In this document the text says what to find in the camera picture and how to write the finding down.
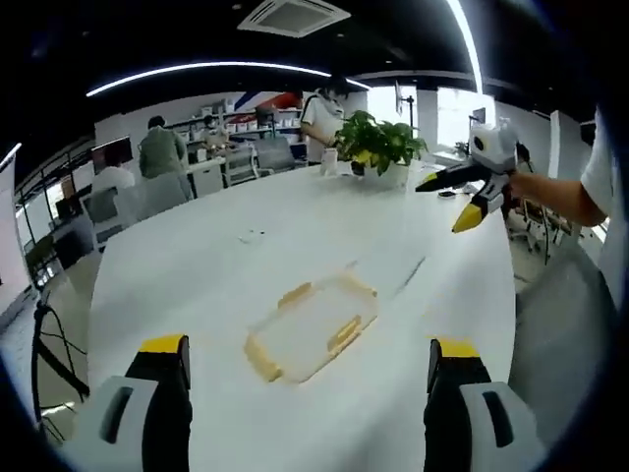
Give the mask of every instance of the plastic container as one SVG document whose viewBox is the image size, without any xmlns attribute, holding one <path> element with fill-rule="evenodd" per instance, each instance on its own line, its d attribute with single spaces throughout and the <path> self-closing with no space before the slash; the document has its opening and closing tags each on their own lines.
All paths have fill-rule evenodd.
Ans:
<svg viewBox="0 0 629 472">
<path fill-rule="evenodd" d="M 307 282 L 250 328 L 245 353 L 266 381 L 308 380 L 354 342 L 377 316 L 375 290 L 349 273 Z"/>
</svg>

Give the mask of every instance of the desk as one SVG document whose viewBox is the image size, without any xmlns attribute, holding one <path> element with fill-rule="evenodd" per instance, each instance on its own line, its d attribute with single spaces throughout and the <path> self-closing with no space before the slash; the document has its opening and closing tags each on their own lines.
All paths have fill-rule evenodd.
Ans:
<svg viewBox="0 0 629 472">
<path fill-rule="evenodd" d="M 90 387 L 123 375 L 143 340 L 184 332 L 191 470 L 421 470 L 430 337 L 470 339 L 491 377 L 507 381 L 515 331 L 500 212 L 453 234 L 469 197 L 413 192 L 432 171 L 412 169 L 404 193 L 299 169 L 177 206 L 114 236 L 91 304 Z M 252 230 L 264 234 L 245 244 L 241 237 Z M 362 261 L 391 241 L 409 258 L 426 255 L 406 288 L 382 297 L 378 318 L 309 381 L 264 383 L 243 352 L 247 327 L 288 290 L 353 262 L 361 279 L 385 278 L 395 264 Z"/>
</svg>

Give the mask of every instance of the office chair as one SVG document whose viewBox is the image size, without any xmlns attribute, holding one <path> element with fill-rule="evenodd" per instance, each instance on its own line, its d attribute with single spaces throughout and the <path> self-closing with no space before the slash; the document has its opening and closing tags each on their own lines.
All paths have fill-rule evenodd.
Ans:
<svg viewBox="0 0 629 472">
<path fill-rule="evenodd" d="M 178 172 L 169 172 L 121 189 L 113 203 L 128 228 L 186 203 L 191 193 L 190 184 Z"/>
<path fill-rule="evenodd" d="M 114 204 L 118 194 L 115 187 L 81 198 L 83 211 L 91 221 L 91 240 L 95 251 L 104 249 L 107 240 L 124 229 Z"/>
<path fill-rule="evenodd" d="M 254 154 L 250 147 L 243 147 L 225 155 L 225 182 L 228 187 L 258 177 Z"/>
<path fill-rule="evenodd" d="M 297 167 L 297 162 L 288 141 L 284 137 L 256 141 L 257 174 L 272 175 Z"/>
</svg>

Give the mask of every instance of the green plant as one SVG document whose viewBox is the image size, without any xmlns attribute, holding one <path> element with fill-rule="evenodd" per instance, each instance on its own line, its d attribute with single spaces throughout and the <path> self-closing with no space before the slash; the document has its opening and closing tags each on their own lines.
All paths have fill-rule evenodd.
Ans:
<svg viewBox="0 0 629 472">
<path fill-rule="evenodd" d="M 375 167 L 378 175 L 391 162 L 409 165 L 420 149 L 428 150 L 421 138 L 413 138 L 413 128 L 405 123 L 377 123 L 366 111 L 356 111 L 336 133 L 341 158 L 367 167 Z"/>
</svg>

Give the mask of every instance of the white flower pot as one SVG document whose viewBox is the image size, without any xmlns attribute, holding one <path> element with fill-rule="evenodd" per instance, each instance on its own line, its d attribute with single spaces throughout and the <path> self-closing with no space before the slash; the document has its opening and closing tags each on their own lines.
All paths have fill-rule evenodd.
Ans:
<svg viewBox="0 0 629 472">
<path fill-rule="evenodd" d="M 374 167 L 365 167 L 365 177 L 363 181 L 370 186 L 381 189 L 405 189 L 409 178 L 409 167 L 407 165 L 390 164 L 382 175 L 377 175 Z"/>
</svg>

